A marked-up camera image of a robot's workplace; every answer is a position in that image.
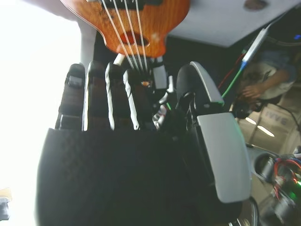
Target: blue light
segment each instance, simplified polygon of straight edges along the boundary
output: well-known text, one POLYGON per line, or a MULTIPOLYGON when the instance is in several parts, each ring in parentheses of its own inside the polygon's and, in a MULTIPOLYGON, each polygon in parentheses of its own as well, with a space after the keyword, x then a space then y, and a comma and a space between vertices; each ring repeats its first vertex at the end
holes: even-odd
POLYGON ((297 34, 295 37, 294 37, 295 40, 299 40, 301 39, 301 35, 297 34))

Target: sound hole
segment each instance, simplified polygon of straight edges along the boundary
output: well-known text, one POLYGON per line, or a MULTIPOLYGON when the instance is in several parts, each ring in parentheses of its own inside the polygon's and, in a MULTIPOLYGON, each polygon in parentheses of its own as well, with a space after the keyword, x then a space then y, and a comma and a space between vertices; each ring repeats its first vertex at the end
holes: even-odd
MULTIPOLYGON (((126 32, 125 34, 122 34, 120 37, 121 37, 121 40, 124 44, 127 44, 127 39, 126 39, 126 36, 129 40, 129 43, 131 45, 133 45, 135 43, 134 41, 134 37, 132 35, 132 32, 126 32)), ((138 46, 142 46, 142 40, 141 40, 141 36, 140 34, 137 34, 134 32, 134 36, 135 36, 135 39, 136 39, 136 42, 137 42, 137 45, 138 46)), ((147 46, 149 44, 149 41, 143 37, 143 43, 144 43, 144 46, 147 46)))

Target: ukulele string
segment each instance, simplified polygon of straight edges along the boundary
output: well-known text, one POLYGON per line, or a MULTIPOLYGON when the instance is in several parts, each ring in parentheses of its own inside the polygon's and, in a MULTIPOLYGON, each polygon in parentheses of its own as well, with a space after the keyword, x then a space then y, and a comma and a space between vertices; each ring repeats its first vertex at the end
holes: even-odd
POLYGON ((131 27, 132 36, 134 38, 134 44, 135 44, 135 47, 136 47, 136 52, 137 52, 137 55, 138 55, 138 60, 139 60, 140 66, 141 66, 141 70, 144 71, 143 66, 142 66, 142 61, 141 61, 141 58, 139 56, 138 45, 137 45, 137 41, 136 41, 136 36, 135 36, 135 33, 134 33, 134 29, 133 29, 133 26, 132 26, 131 17, 130 17, 128 8, 127 8, 127 0, 124 0, 124 4, 125 4, 125 7, 126 7, 127 18, 128 18, 128 21, 129 21, 129 24, 130 24, 130 27, 131 27))
POLYGON ((121 19, 121 17, 120 17, 120 14, 119 14, 119 11, 118 11, 118 8, 117 8, 117 5, 116 5, 116 1, 113 0, 113 3, 114 3, 114 6, 115 6, 115 10, 116 10, 116 13, 117 13, 117 16, 118 16, 118 19, 119 19, 119 22, 120 22, 122 31, 123 31, 123 33, 124 33, 124 35, 125 35, 125 37, 126 37, 127 45, 128 45, 128 47, 130 48, 130 51, 131 51, 131 55, 132 55, 134 64, 135 64, 135 66, 136 66, 136 68, 137 68, 137 71, 140 72, 138 63, 137 63, 137 61, 136 61, 136 59, 135 59, 135 57, 134 57, 134 53, 133 53, 133 50, 132 50, 132 47, 131 47, 131 43, 130 43, 130 41, 129 41, 129 39, 128 39, 126 30, 125 30, 124 25, 123 25, 123 23, 122 23, 122 19, 121 19))
POLYGON ((125 55, 127 56, 127 60, 128 60, 128 62, 129 62, 129 64, 131 65, 132 69, 134 69, 134 65, 133 65, 132 62, 131 62, 131 59, 130 59, 128 53, 127 53, 127 50, 126 50, 126 48, 125 48, 125 46, 124 46, 122 40, 121 40, 120 35, 118 34, 117 28, 116 28, 116 26, 115 26, 115 24, 114 24, 114 21, 112 20, 112 18, 111 18, 111 16, 110 16, 110 13, 109 13, 109 10, 108 10, 108 8, 107 8, 107 5, 105 4, 104 0, 98 0, 98 2, 99 2, 100 4, 101 4, 101 2, 103 3, 104 9, 105 9, 105 11, 106 11, 107 14, 108 14, 109 20, 110 20, 110 22, 111 22, 111 24, 112 24, 112 26, 113 26, 113 28, 114 28, 115 33, 117 34, 117 37, 118 37, 119 42, 120 42, 120 44, 121 44, 121 46, 122 46, 122 48, 123 48, 123 51, 125 52, 125 55))
POLYGON ((146 72, 148 72, 148 69, 147 69, 147 62, 146 62, 146 55, 145 55, 145 48, 144 48, 144 41, 143 41, 143 35, 142 35, 142 28, 141 28, 141 23, 140 23, 140 15, 139 15, 138 1, 135 0, 135 2, 136 2, 136 9, 137 9, 137 17, 138 17, 138 24, 139 24, 140 38, 141 38, 141 44, 142 44, 142 50, 143 50, 143 58, 144 58, 144 63, 145 63, 145 70, 146 70, 146 72))

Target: person's hand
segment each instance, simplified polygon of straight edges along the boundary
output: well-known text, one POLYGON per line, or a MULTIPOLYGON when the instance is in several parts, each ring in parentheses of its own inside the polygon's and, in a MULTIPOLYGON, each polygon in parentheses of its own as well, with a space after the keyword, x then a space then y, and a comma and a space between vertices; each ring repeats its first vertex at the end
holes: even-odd
POLYGON ((264 85, 262 83, 258 83, 252 86, 247 86, 244 88, 242 94, 244 97, 248 97, 251 99, 256 99, 260 97, 260 95, 265 91, 264 85))

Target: guitar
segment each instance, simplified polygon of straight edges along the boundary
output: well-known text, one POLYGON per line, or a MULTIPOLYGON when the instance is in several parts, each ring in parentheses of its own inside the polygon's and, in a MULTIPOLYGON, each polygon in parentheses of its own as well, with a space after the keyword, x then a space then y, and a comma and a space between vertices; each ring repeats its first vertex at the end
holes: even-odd
POLYGON ((111 51, 160 57, 165 38, 187 15, 190 0, 61 0, 95 27, 111 51))

